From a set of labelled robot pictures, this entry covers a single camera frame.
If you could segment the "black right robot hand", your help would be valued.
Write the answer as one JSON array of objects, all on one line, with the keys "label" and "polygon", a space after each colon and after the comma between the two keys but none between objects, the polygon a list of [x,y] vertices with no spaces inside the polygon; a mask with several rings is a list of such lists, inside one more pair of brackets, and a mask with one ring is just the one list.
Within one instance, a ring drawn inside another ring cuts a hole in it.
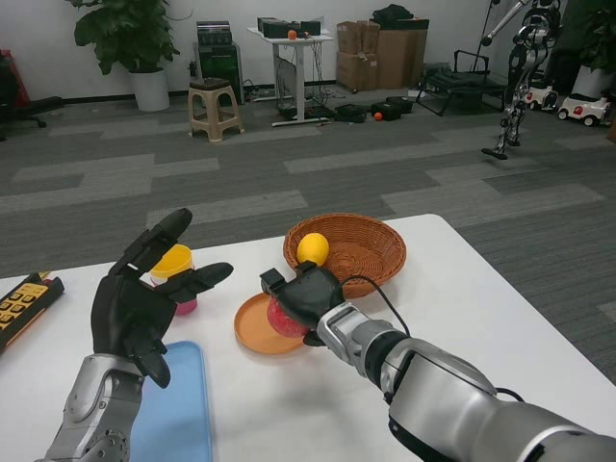
[{"label": "black right robot hand", "polygon": [[346,302],[338,278],[309,262],[299,265],[291,281],[277,269],[267,270],[260,278],[263,292],[270,296],[267,319],[274,331],[283,337],[302,338],[310,347],[323,347],[317,334],[320,319]]}]

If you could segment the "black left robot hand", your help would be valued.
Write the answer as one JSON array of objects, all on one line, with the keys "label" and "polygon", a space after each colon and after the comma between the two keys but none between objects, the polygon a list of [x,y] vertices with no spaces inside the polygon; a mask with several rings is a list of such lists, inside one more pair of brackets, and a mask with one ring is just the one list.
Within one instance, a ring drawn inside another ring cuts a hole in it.
[{"label": "black left robot hand", "polygon": [[159,286],[141,280],[178,243],[192,219],[192,212],[181,208],[143,231],[101,279],[91,310],[93,351],[129,360],[161,388],[170,382],[163,338],[177,305],[213,289],[233,271],[223,262],[183,269]]}]

